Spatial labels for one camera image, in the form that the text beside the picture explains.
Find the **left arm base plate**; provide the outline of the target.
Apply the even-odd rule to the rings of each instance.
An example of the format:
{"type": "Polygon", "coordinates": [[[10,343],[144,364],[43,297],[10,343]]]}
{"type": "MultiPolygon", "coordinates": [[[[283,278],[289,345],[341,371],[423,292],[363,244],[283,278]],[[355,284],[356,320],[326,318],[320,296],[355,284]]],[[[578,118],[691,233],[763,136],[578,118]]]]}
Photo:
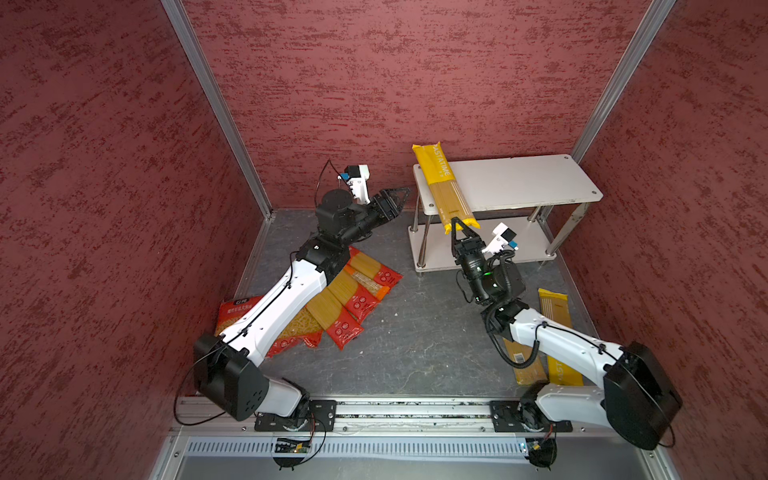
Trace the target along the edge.
{"type": "Polygon", "coordinates": [[[331,432],[334,429],[337,405],[334,400],[301,400],[294,412],[287,417],[258,412],[254,430],[311,433],[314,428],[319,427],[321,431],[331,432]]]}

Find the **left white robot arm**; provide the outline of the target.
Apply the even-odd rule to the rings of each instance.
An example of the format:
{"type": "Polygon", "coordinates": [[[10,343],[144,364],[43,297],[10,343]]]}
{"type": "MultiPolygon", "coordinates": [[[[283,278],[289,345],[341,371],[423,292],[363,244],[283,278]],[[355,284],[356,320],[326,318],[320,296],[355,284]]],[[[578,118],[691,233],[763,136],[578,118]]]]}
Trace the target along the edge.
{"type": "Polygon", "coordinates": [[[342,272],[350,246],[397,218],[409,194],[407,187],[383,189],[359,204],[347,189],[326,193],[315,210],[316,233],[298,248],[280,280],[221,334],[195,341],[195,389],[237,421],[256,413],[303,418],[308,393],[265,376],[259,367],[290,321],[342,272]]]}

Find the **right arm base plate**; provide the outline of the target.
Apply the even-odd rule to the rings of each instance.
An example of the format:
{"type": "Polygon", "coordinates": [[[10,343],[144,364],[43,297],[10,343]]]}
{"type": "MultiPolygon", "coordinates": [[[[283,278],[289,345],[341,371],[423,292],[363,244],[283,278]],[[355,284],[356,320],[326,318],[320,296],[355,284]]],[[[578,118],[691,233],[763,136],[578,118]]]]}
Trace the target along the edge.
{"type": "Polygon", "coordinates": [[[520,401],[491,401],[490,417],[496,433],[546,434],[570,433],[570,421],[554,422],[535,403],[520,401]]]}

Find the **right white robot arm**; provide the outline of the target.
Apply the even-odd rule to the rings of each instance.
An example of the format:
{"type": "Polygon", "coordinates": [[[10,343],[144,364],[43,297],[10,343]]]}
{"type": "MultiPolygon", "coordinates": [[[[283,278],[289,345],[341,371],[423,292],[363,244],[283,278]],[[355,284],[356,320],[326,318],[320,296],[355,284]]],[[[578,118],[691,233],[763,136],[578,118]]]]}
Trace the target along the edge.
{"type": "Polygon", "coordinates": [[[471,291],[465,299],[482,306],[486,334],[505,363],[523,370],[545,354],[590,382],[534,384],[517,403],[512,415],[517,423],[552,435],[556,424],[576,421],[610,427],[643,450],[664,446],[683,402],[648,347],[590,337],[523,302],[525,287],[513,262],[515,234],[505,224],[495,228],[490,243],[457,217],[449,233],[451,253],[471,291]]]}

